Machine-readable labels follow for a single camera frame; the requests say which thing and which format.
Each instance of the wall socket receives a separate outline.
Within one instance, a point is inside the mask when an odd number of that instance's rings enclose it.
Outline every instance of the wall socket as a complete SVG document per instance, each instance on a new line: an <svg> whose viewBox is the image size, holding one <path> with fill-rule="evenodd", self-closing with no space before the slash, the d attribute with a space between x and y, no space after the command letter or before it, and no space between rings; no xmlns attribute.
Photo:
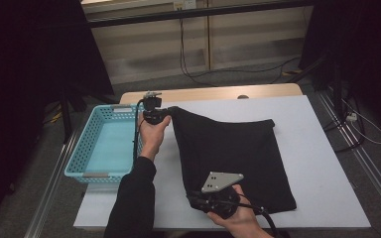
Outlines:
<svg viewBox="0 0 381 238"><path fill-rule="evenodd" d="M175 11L196 9L196 0L174 1L173 9Z"/></svg>

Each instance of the folded cloth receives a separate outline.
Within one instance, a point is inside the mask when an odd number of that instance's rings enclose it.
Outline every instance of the folded cloth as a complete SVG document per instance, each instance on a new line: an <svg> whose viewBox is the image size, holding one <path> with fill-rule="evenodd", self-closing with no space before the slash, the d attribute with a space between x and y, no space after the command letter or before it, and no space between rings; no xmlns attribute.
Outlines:
<svg viewBox="0 0 381 238"><path fill-rule="evenodd" d="M296 209L273 120L227 123L180 107L169 110L187 196L200 193L210 172L243 174L239 184L253 205L269 213Z"/></svg>

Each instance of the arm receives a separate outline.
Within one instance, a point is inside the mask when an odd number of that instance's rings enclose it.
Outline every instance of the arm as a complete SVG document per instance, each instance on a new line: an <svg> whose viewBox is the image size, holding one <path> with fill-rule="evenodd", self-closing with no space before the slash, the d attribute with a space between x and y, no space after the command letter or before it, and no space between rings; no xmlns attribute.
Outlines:
<svg viewBox="0 0 381 238"><path fill-rule="evenodd" d="M104 237L147 237L154 225L156 174L154 159L163 142L164 130L169 125L168 116L158 125L143 121L139 125L143 148L132 172L119 184L116 202L110 213Z"/></svg>
<svg viewBox="0 0 381 238"><path fill-rule="evenodd" d="M240 185L234 185L237 193L244 195ZM250 204L244 196L240 196L240 202ZM213 212L208 212L208 217L217 225L226 228L235 238L271 238L256 220L252 209L239 206L230 218L224 220Z"/></svg>

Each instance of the gray floor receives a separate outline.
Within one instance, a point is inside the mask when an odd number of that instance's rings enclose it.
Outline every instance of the gray floor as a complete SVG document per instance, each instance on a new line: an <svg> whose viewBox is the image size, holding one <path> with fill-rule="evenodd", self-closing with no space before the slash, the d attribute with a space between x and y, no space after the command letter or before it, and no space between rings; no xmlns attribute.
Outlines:
<svg viewBox="0 0 381 238"><path fill-rule="evenodd" d="M275 65L277 64L270 63L234 69L259 70ZM284 66L284 71L296 69L296 65L297 61L294 60ZM217 72L197 77L195 80L217 86L266 84L276 79L279 74L279 69L257 73L237 71ZM277 82L284 82L286 80L288 78L282 76ZM308 79L301 81L300 85L304 94L311 101L320 123L322 125L327 124L331 119L319 100L319 95L322 92L314 92ZM114 85L116 95L112 96L112 98L119 100L121 95L128 91L190 87L206 87L206 85L195 83L184 75L177 75ZM86 112L71 112L74 127L81 125L86 120L87 113L89 113L92 105L99 103L92 98L85 98L85 100L89 104ZM363 115L378 123L378 118L375 118L373 113L368 111L367 105L362 105L360 101L360 107ZM381 140L381 135L367 123L366 133L367 136L375 140ZM332 130L327 135L335 149L347 146L338 130ZM63 139L64 127L61 120L57 123L48 123L44 126L41 138L32 153L28 165L25 166L25 169L15 183L15 193L6 196L0 206L0 237L25 236L60 156L63 148ZM363 148L381 172L381 145L365 141ZM367 214L372 228L361 230L290 230L289 232L292 237L381 237L381 195L358 163L352 151L338 153L337 157L349 180L355 184L355 193ZM44 228L41 231L41 237L102 237L102 232L86 232L72 227L85 189L86 186L79 184L76 180L65 177L61 178L57 195L53 200L44 223ZM197 237L209 236L209 234L199 234Z"/></svg>

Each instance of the hand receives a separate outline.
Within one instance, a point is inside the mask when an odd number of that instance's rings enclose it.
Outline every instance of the hand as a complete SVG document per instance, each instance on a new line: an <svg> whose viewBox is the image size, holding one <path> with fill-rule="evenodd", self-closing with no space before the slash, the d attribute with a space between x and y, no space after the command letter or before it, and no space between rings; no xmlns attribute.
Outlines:
<svg viewBox="0 0 381 238"><path fill-rule="evenodd" d="M169 126L171 120L172 117L167 116L161 123L151 125L144 120L142 113L139 115L138 126L141 125L140 134L143 144L140 156L146 157L154 162L164 139L164 131L166 127Z"/></svg>
<svg viewBox="0 0 381 238"><path fill-rule="evenodd" d="M234 185L233 188L238 194L244 195L239 184ZM250 204L244 196L240 196L240 202ZM235 238L272 237L261 228L251 208L239 206L236 212L226 220L211 211L207 215L215 224L226 228Z"/></svg>

